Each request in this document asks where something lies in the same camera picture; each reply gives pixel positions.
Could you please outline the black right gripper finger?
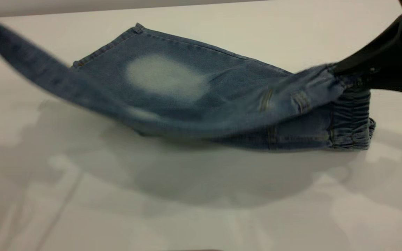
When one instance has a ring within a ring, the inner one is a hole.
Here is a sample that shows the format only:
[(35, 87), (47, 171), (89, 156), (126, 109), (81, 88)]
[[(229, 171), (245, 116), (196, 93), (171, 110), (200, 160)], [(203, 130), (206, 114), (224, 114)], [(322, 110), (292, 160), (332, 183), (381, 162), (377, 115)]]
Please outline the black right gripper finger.
[(368, 73), (371, 70), (402, 66), (402, 16), (353, 55), (335, 65), (336, 75)]

